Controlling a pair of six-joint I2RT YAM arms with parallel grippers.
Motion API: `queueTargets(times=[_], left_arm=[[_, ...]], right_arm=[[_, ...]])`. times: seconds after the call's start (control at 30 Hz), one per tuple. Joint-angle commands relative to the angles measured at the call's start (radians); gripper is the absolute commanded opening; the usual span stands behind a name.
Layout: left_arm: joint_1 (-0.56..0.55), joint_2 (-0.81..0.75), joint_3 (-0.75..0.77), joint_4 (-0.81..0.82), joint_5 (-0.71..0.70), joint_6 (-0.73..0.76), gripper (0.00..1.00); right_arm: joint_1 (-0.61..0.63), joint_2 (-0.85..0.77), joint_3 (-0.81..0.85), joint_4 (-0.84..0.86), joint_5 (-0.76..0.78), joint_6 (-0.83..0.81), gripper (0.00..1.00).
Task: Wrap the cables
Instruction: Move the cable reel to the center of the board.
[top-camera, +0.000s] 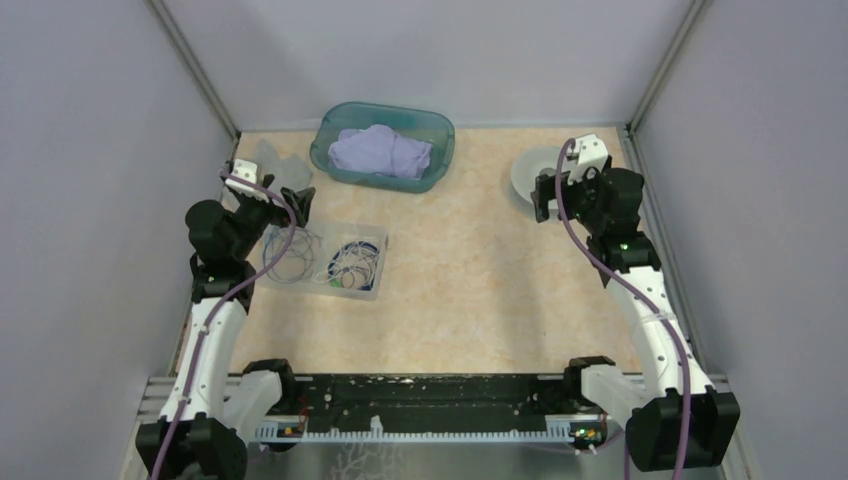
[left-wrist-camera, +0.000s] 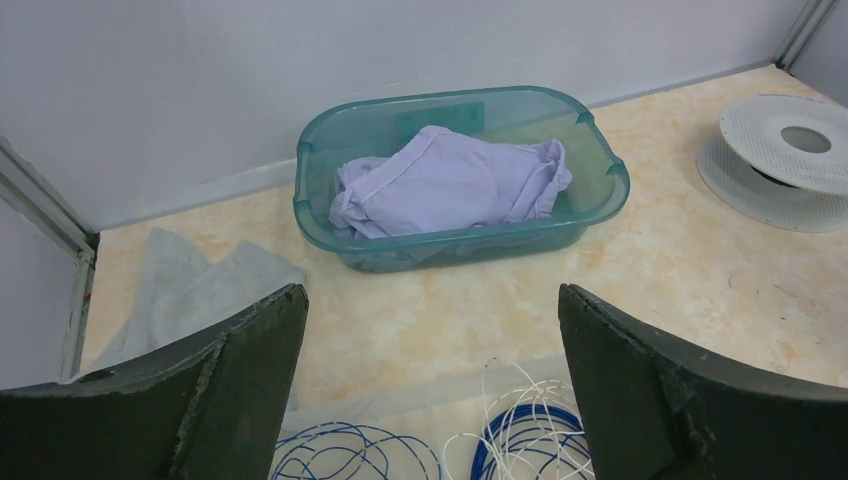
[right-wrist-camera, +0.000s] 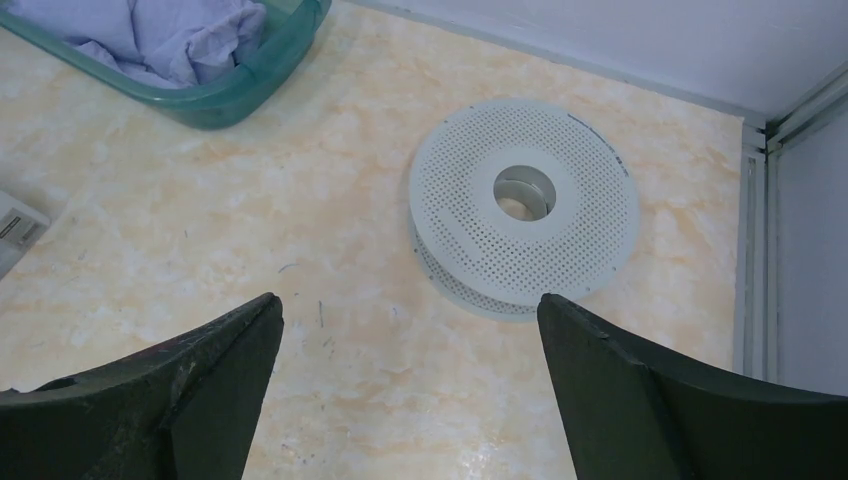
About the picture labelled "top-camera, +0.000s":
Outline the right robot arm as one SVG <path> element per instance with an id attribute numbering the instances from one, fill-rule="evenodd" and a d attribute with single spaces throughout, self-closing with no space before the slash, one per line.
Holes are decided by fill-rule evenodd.
<path id="1" fill-rule="evenodd" d="M 624 168 L 591 168 L 583 179 L 540 174 L 531 193 L 538 222 L 561 198 L 559 219 L 588 232 L 577 247 L 599 273 L 624 314 L 642 365 L 636 385 L 607 357 L 570 361 L 563 398 L 576 412 L 599 406 L 624 431 L 632 463 L 642 472 L 716 467 L 740 418 L 731 392 L 720 392 L 687 346 L 665 292 L 659 255 L 640 228 L 643 177 Z"/>

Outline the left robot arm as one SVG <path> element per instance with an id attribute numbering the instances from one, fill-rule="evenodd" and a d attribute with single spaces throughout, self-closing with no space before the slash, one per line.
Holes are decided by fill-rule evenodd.
<path id="1" fill-rule="evenodd" d="M 255 361 L 232 394 L 225 389 L 254 284 L 269 270 L 255 269 L 248 256 L 270 225 L 286 229 L 283 247 L 290 248 L 297 229 L 308 223 L 316 190 L 272 190 L 271 179 L 221 177 L 237 198 L 237 208 L 203 200 L 185 215 L 194 253 L 184 356 L 157 420 L 140 426 L 135 438 L 151 479 L 175 479 L 191 466 L 204 479 L 244 478 L 248 446 L 266 414 L 288 413 L 300 399 L 285 359 Z"/>

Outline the white perforated cable spool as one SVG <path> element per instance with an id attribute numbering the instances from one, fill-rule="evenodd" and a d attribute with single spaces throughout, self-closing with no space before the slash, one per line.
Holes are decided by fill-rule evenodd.
<path id="1" fill-rule="evenodd" d="M 512 163 L 510 181 L 517 197 L 521 198 L 523 211 L 534 218 L 534 206 L 531 192 L 535 188 L 535 179 L 544 168 L 555 170 L 560 148 L 555 146 L 536 146 L 522 152 Z"/>

